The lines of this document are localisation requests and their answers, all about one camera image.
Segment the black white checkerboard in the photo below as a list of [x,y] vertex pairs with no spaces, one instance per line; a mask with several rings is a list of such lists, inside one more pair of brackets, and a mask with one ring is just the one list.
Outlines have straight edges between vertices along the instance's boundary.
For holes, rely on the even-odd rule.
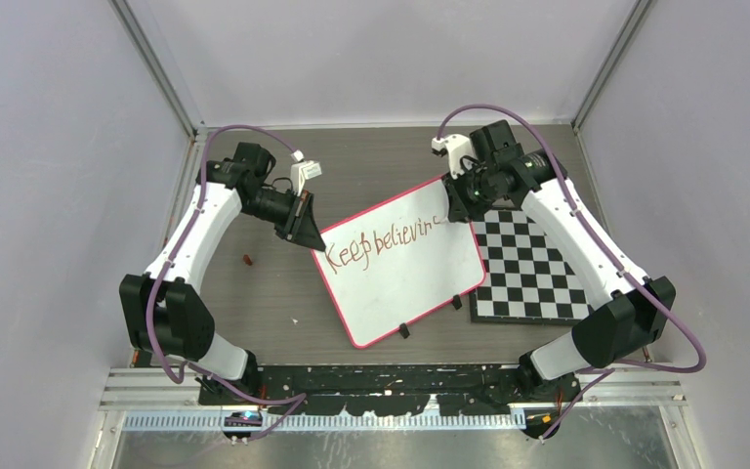
[[574,325],[589,316],[573,269],[523,212],[493,209],[472,227],[486,272],[469,294],[472,322]]

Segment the pink framed whiteboard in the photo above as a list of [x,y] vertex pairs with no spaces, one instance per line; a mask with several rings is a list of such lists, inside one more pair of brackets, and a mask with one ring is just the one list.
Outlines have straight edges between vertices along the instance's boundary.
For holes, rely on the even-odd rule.
[[[473,227],[447,219],[442,180],[395,195],[322,230],[312,256],[347,336],[365,349],[482,285]],[[447,223],[434,225],[433,216]]]

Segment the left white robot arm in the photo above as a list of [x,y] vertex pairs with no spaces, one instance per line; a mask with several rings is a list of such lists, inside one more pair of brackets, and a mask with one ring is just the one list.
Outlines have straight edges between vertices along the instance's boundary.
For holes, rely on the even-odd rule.
[[235,403],[252,403],[261,389],[256,356],[220,335],[199,291],[204,274],[231,223],[247,215],[271,223],[275,234],[311,250],[325,248],[306,181],[321,175],[319,162],[296,150],[289,189],[267,178],[276,160],[265,148],[240,143],[234,155],[208,161],[191,202],[161,254],[140,275],[119,286],[132,346],[209,372],[209,382]]

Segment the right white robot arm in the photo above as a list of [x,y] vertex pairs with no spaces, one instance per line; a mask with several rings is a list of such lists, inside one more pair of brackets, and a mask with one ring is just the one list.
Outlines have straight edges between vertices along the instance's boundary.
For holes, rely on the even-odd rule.
[[525,353],[514,372],[522,397],[543,401],[559,381],[584,368],[604,368],[655,342],[676,289],[651,278],[591,220],[563,167],[545,149],[525,152],[508,122],[467,136],[438,135],[432,152],[448,161],[443,176],[447,218],[474,222],[499,199],[511,201],[560,251],[577,275],[590,313],[558,339]]

